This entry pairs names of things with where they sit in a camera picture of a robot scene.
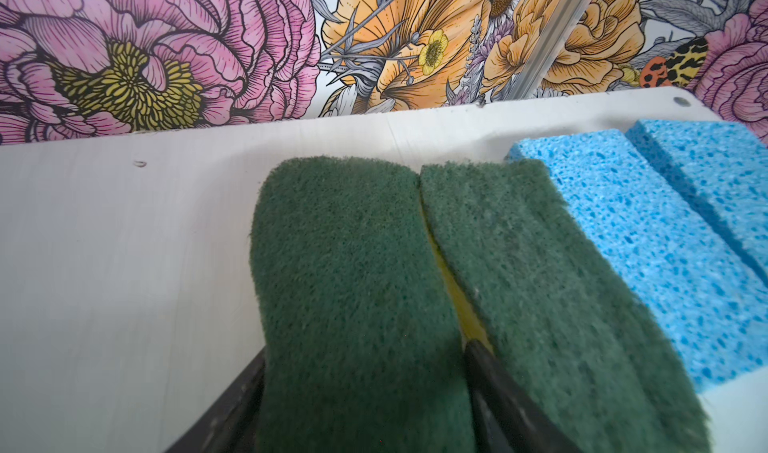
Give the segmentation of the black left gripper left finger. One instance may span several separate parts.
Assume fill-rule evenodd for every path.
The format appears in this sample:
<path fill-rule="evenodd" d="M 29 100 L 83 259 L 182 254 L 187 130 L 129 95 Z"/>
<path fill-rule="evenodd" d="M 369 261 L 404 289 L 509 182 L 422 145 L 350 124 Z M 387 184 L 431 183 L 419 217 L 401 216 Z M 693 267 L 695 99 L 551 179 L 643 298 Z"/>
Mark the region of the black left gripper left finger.
<path fill-rule="evenodd" d="M 167 452 L 255 452 L 264 384 L 262 349 Z"/>

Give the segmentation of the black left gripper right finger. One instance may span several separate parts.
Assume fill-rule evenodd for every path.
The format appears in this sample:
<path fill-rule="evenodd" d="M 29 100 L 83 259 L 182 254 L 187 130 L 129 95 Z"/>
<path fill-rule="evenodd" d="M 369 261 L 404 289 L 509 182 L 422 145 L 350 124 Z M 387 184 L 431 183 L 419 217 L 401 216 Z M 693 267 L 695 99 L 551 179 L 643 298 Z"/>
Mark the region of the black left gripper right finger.
<path fill-rule="evenodd" d="M 478 340 L 464 347 L 467 385 L 479 452 L 578 452 Z"/>

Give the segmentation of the dark green scouring sponge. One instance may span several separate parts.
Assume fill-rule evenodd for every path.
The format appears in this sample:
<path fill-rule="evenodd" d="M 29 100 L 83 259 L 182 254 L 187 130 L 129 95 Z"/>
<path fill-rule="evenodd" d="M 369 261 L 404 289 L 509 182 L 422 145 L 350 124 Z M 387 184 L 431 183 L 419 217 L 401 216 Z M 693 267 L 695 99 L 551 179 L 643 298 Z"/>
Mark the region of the dark green scouring sponge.
<path fill-rule="evenodd" d="M 495 356 L 584 452 L 707 452 L 707 417 L 654 316 L 538 160 L 427 165 L 430 231 Z"/>
<path fill-rule="evenodd" d="M 471 452 L 462 338 L 408 167 L 294 158 L 261 186 L 259 452 Z"/>

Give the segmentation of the blue cellulose sponge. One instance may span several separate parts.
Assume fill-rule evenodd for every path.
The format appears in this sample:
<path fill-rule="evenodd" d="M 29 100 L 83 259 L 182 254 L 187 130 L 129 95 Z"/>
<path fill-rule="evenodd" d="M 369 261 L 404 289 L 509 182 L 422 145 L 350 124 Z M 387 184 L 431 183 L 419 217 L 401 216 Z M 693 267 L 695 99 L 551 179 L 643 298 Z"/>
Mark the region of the blue cellulose sponge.
<path fill-rule="evenodd" d="M 765 282 L 767 147 L 731 122 L 640 120 L 626 137 Z"/>
<path fill-rule="evenodd" d="M 524 139 L 570 215 L 654 315 L 697 391 L 767 364 L 767 287 L 619 130 Z"/>

